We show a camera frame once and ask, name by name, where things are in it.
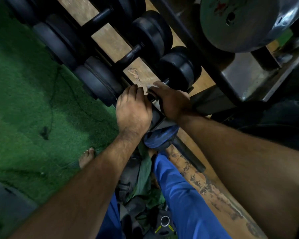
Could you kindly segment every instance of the green carpet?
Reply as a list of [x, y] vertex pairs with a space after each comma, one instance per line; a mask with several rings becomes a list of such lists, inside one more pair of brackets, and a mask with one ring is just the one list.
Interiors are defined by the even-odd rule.
[[58, 67], [0, 3], [0, 182], [39, 204], [77, 172], [69, 164], [118, 133], [115, 109], [89, 97], [64, 66], [57, 75]]

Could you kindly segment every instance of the blue pants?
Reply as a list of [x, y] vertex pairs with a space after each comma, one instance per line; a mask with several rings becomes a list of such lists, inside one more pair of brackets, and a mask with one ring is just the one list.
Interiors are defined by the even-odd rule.
[[[154, 174], [171, 211], [179, 239], [230, 238], [201, 195], [182, 177], [165, 152], [156, 157]], [[115, 195], [97, 235], [97, 239], [105, 238], [122, 238]]]

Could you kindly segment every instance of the person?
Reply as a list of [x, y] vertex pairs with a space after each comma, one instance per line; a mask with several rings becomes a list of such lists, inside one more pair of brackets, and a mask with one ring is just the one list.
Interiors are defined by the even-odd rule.
[[[151, 91], [165, 115], [191, 136], [215, 172], [269, 238], [295, 238], [299, 229], [299, 152], [201, 117], [188, 95], [162, 82]], [[128, 87], [116, 106], [119, 134], [10, 238], [122, 238], [113, 195], [152, 119], [143, 88]], [[160, 152], [154, 173], [179, 238], [229, 238], [199, 193]]]

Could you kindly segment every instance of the wooden floor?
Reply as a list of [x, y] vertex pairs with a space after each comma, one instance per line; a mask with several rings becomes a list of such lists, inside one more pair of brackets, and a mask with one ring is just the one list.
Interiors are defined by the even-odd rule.
[[[59, 0], [59, 2], [80, 25], [98, 14], [98, 11], [88, 0]], [[149, 0], [146, 0], [146, 8], [147, 10], [156, 10]], [[131, 50], [129, 45], [109, 24], [92, 35], [92, 38], [115, 62]], [[173, 46], [184, 46], [174, 32], [173, 40]], [[152, 84], [158, 80], [140, 58], [129, 65], [124, 72], [135, 84], [144, 87], [145, 91], [147, 84]], [[190, 95], [214, 84], [210, 76], [203, 70]], [[179, 131], [178, 136], [206, 166], [206, 171], [203, 174], [197, 172], [173, 146], [170, 147], [171, 161], [186, 180], [201, 194], [229, 235], [232, 238], [265, 238], [256, 223], [225, 188], [194, 141], [183, 130]]]

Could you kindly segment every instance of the blue object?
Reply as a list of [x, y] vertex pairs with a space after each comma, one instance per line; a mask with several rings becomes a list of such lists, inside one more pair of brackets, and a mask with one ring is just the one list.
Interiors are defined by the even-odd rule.
[[148, 148], [158, 148], [173, 136], [177, 134], [179, 130], [178, 125], [169, 126], [166, 128], [158, 129], [153, 132], [148, 132], [144, 136], [144, 144]]
[[[182, 177], [165, 152], [156, 157], [154, 174], [171, 211], [179, 239], [230, 238], [201, 195]], [[113, 196], [97, 239], [121, 239], [121, 233], [117, 202]]]

